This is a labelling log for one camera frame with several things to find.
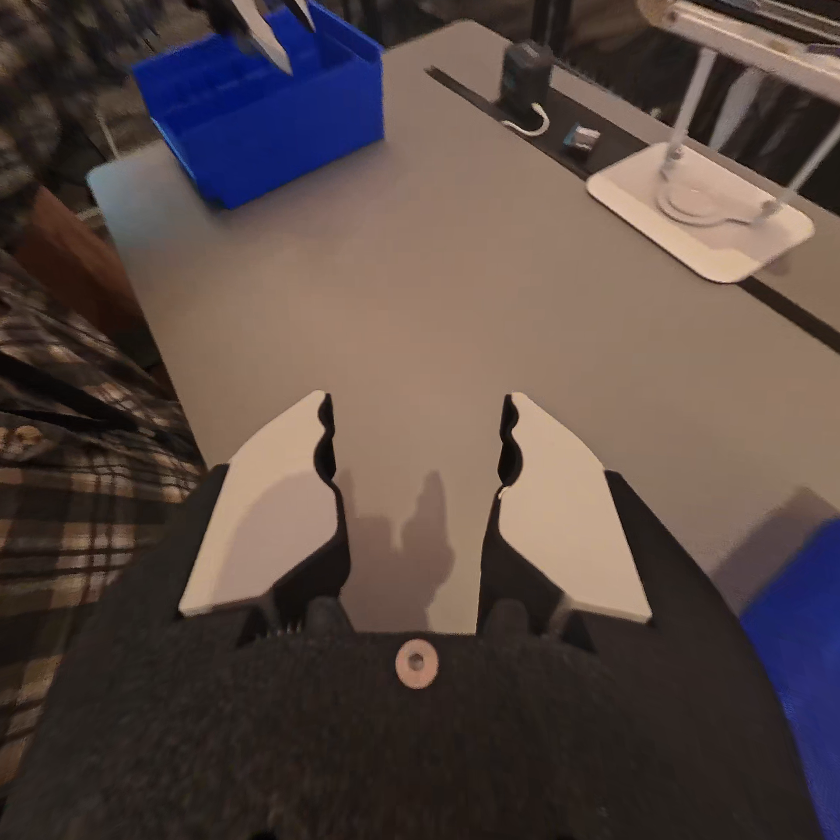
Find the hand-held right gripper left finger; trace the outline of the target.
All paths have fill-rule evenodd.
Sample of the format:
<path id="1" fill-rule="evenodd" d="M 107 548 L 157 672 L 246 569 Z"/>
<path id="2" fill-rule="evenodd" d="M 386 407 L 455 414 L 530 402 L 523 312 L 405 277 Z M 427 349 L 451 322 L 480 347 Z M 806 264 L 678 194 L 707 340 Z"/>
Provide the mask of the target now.
<path id="1" fill-rule="evenodd" d="M 184 618 L 254 607 L 270 627 L 298 631 L 310 602 L 340 596 L 351 557 L 334 434 L 331 395 L 313 391 L 226 463 L 178 605 Z"/>

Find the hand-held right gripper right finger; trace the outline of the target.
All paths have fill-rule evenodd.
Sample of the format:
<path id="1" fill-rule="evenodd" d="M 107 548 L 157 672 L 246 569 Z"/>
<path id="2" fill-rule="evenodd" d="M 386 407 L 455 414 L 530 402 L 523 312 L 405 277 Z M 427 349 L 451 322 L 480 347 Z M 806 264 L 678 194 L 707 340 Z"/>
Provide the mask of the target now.
<path id="1" fill-rule="evenodd" d="M 581 613 L 647 625 L 653 610 L 601 460 L 521 392 L 505 396 L 499 436 L 479 633 L 501 602 L 519 603 L 537 636 L 561 634 Z"/>

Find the blue plastic bin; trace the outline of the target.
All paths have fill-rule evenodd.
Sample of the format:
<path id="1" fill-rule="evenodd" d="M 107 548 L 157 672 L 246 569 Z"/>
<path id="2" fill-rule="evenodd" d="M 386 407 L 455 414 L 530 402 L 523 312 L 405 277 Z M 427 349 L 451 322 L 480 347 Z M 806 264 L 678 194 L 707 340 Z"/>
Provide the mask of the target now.
<path id="1" fill-rule="evenodd" d="M 313 33 L 288 8 L 267 18 L 290 75 L 221 35 L 133 67 L 155 127 L 208 203 L 235 209 L 383 140 L 382 48 L 310 9 Z"/>

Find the blue plastic container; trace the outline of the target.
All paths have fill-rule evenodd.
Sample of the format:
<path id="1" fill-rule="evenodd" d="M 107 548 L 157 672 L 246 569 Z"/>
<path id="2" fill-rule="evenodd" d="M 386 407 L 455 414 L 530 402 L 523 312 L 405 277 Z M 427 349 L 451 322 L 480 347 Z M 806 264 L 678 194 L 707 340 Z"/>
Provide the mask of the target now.
<path id="1" fill-rule="evenodd" d="M 825 838 L 839 838 L 839 520 L 826 521 L 742 611 L 782 705 Z"/>

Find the person's left forearm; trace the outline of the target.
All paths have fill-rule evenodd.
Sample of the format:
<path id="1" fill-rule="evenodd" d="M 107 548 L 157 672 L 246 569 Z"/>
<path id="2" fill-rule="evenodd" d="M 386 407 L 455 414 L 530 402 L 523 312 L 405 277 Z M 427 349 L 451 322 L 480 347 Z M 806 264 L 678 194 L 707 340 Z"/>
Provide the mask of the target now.
<path id="1" fill-rule="evenodd" d="M 60 145 L 128 76 L 164 14 L 152 1 L 1 2 L 1 239 L 20 239 Z"/>

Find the black power box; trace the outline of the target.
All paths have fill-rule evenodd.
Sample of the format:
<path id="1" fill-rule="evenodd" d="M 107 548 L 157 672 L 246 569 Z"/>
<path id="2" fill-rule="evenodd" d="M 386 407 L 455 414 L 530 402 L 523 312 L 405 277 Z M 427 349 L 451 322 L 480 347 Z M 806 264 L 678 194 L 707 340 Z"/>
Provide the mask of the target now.
<path id="1" fill-rule="evenodd" d="M 499 101 L 511 112 L 530 112 L 543 105 L 554 64 L 551 48 L 533 40 L 510 44 L 502 59 Z"/>

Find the wooden top desk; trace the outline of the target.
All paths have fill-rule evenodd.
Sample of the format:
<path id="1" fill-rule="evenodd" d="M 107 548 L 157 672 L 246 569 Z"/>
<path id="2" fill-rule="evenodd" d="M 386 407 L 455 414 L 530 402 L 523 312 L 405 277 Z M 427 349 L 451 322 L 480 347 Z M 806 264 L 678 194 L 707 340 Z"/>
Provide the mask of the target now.
<path id="1" fill-rule="evenodd" d="M 41 185 L 10 254 L 141 368 L 163 375 L 161 354 L 116 250 Z"/>

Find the white monitor base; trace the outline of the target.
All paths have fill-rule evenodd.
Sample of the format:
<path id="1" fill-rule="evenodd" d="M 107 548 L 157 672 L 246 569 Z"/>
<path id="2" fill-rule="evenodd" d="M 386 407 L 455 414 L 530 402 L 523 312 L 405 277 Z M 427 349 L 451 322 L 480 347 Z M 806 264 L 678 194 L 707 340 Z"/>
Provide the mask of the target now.
<path id="1" fill-rule="evenodd" d="M 738 283 L 814 235 L 812 220 L 790 207 L 838 143 L 838 125 L 780 195 L 773 196 L 687 144 L 718 53 L 700 48 L 675 126 L 666 143 L 649 145 L 591 175 L 598 203 L 699 277 Z"/>

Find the black desk frame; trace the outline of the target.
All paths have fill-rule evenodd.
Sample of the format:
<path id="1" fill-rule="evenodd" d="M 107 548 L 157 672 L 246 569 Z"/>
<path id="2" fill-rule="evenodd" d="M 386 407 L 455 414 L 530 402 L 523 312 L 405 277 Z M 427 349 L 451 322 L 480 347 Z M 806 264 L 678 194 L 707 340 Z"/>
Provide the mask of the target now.
<path id="1" fill-rule="evenodd" d="M 564 50 L 571 31 L 574 1 L 534 1 L 529 37 L 539 45 L 548 46 L 556 55 Z"/>

